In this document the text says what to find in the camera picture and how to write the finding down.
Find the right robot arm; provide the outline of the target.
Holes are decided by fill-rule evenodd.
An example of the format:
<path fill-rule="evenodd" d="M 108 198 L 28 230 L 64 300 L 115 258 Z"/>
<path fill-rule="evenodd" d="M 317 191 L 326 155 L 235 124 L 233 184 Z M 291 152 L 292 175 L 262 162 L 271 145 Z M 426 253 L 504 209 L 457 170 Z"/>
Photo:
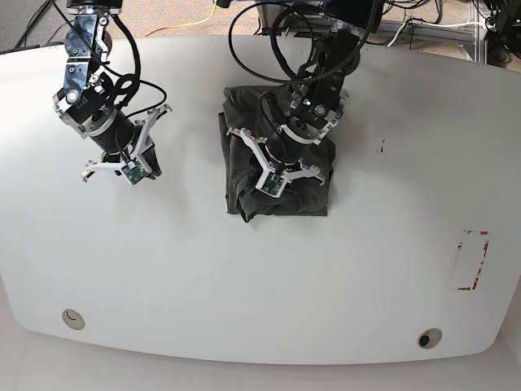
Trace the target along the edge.
<path fill-rule="evenodd" d="M 123 112 L 146 81 L 137 43 L 119 17 L 122 3 L 69 1 L 66 7 L 74 18 L 65 21 L 69 27 L 64 43 L 68 61 L 63 86 L 53 103 L 63 123 L 101 149 L 100 158 L 86 164 L 83 181 L 102 170 L 112 171 L 130 185 L 157 179 L 162 172 L 150 132 L 171 108 L 161 99 L 141 109 L 146 115 L 141 121 L 135 120 L 133 113 Z M 130 73 L 120 74 L 109 67 L 112 38 L 107 26 L 111 21 L 131 46 L 134 70 Z"/>

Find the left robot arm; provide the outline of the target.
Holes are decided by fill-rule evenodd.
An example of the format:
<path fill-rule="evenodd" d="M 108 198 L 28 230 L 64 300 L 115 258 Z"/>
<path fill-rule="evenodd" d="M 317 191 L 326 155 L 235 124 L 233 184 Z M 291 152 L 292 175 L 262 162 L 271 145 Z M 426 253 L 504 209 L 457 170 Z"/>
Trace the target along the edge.
<path fill-rule="evenodd" d="M 358 67 L 361 49 L 378 28 L 381 1 L 328 1 L 323 5 L 274 2 L 280 13 L 268 27 L 269 47 L 283 72 L 270 77 L 245 64 L 227 36 L 230 54 L 267 86 L 229 88 L 225 114 L 231 138 L 228 179 L 236 187 L 278 197 L 288 187 L 325 185 L 335 145 L 330 132 L 344 114 L 344 81 Z M 279 44 L 282 23 L 301 19 L 309 31 L 309 57 L 293 68 Z"/>

